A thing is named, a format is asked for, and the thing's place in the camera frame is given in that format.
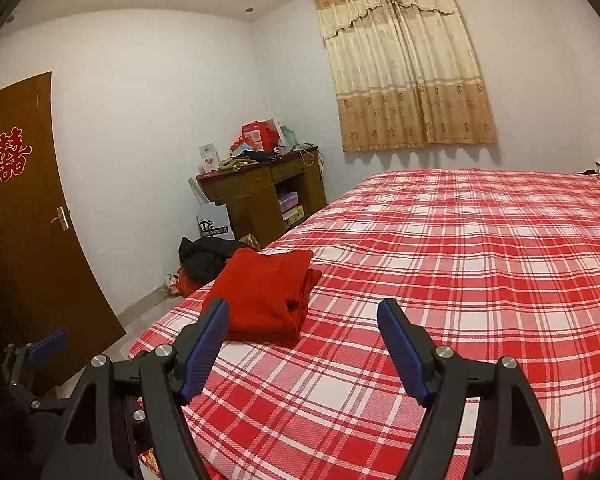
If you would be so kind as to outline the red knitted sweater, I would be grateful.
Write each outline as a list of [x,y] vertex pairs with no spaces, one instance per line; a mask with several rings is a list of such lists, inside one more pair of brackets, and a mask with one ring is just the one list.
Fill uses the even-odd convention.
[[300,339],[310,293],[322,276],[313,252],[297,249],[265,255],[240,248],[214,280],[202,305],[228,303],[229,341],[292,347]]

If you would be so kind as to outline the brown wooden door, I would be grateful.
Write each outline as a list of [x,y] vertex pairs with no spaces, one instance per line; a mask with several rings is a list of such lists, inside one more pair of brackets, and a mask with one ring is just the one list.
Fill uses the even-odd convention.
[[22,129],[33,148],[20,176],[0,182],[0,346],[34,344],[58,330],[67,345],[36,374],[39,393],[62,385],[124,330],[97,284],[72,227],[50,224],[69,206],[57,167],[52,75],[0,90],[0,134]]

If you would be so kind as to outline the black bag on floor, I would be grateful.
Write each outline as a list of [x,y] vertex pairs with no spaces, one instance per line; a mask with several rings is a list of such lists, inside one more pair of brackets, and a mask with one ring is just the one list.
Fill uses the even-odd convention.
[[196,285],[204,286],[215,280],[229,258],[238,249],[249,248],[239,240],[219,237],[201,237],[198,240],[181,239],[178,258],[186,276]]

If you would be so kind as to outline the red double happiness sticker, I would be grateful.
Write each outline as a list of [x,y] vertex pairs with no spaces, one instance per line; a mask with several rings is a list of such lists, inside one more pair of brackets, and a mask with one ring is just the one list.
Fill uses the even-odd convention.
[[3,131],[0,134],[0,182],[20,176],[32,152],[32,146],[23,142],[21,128],[15,126],[9,132]]

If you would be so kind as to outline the white blue paper bag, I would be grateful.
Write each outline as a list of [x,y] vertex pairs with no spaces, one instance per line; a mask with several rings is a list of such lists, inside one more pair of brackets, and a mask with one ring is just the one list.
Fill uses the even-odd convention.
[[196,227],[200,237],[216,237],[222,240],[234,240],[235,234],[230,225],[230,216],[227,206],[219,205],[213,200],[209,200],[197,180],[193,177],[188,178],[188,183],[192,189],[196,200],[198,200],[198,212],[196,214]]

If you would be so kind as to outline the white card on desk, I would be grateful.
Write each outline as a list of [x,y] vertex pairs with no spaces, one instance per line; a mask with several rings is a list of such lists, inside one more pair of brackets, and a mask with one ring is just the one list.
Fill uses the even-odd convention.
[[201,145],[199,153],[205,174],[219,169],[220,155],[213,143]]

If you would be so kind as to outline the brown wooden desk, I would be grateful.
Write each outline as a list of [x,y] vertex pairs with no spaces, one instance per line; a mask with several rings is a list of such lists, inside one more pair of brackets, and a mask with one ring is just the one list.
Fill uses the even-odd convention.
[[327,205],[321,154],[315,146],[236,171],[198,174],[196,180],[209,200],[227,206],[235,235],[252,234],[261,246],[275,242],[290,229],[279,206],[282,194],[297,193],[306,218]]

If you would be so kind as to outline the red gift box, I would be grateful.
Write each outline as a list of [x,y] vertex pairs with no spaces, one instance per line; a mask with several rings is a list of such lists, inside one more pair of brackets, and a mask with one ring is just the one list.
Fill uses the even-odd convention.
[[242,126],[242,140],[253,151],[274,152],[279,144],[279,134],[274,122],[250,122]]

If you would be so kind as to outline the beige patterned curtain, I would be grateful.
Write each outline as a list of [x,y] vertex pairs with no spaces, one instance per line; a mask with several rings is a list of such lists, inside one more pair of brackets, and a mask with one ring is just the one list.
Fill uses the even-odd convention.
[[455,0],[313,0],[343,151],[483,145],[496,125]]

